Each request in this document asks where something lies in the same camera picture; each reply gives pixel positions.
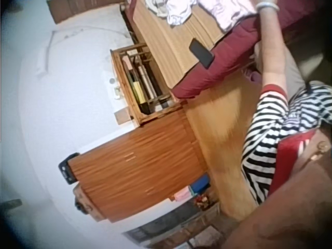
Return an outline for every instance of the red sleeve cuff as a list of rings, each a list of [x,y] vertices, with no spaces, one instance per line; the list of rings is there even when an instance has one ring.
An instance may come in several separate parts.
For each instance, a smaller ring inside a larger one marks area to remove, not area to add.
[[[268,196],[288,181],[296,160],[298,159],[300,143],[305,140],[311,140],[315,133],[315,130],[310,130],[305,133],[297,133],[288,136],[279,142],[276,152],[275,173]]]
[[[269,92],[269,91],[274,91],[274,92],[278,92],[280,93],[282,96],[284,96],[287,100],[287,94],[286,92],[279,86],[274,85],[274,84],[268,84],[266,86],[263,87],[261,93],[265,93],[265,92]]]

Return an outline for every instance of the black and white striped top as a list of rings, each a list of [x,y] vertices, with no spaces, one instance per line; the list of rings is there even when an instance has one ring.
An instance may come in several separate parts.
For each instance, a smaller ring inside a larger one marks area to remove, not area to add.
[[[262,91],[242,154],[242,174],[257,204],[268,196],[279,141],[318,128],[322,120],[332,123],[332,88],[318,81],[311,88],[311,94],[305,87],[299,89],[289,104],[278,86],[267,85]]]

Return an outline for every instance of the bed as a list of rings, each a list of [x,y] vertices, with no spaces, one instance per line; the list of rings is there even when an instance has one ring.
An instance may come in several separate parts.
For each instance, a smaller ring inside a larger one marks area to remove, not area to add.
[[[279,21],[285,37],[294,37],[299,27],[322,6],[317,0],[279,0]],[[181,26],[170,27],[165,20],[146,9],[144,0],[132,0],[127,16],[137,25],[173,94],[179,99],[194,98],[252,59],[254,45],[260,40],[259,19],[249,17],[224,34],[215,20],[200,7]],[[215,56],[208,70],[190,53],[188,47],[196,37]]]

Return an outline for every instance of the bracelet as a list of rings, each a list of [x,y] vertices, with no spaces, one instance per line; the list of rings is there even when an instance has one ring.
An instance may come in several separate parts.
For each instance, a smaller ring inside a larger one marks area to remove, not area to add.
[[[278,7],[277,4],[270,3],[270,2],[261,2],[261,3],[256,5],[257,12],[260,12],[260,10],[263,9],[263,8],[273,8],[276,11],[280,10],[280,8]]]

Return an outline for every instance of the wooden wardrobe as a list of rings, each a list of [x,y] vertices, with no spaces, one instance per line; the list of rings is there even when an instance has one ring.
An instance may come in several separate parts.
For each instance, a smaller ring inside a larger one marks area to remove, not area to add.
[[[90,9],[123,3],[124,1],[125,0],[47,0],[46,2],[54,22],[59,23]]]
[[[68,163],[90,201],[112,222],[169,198],[206,172],[183,109]]]

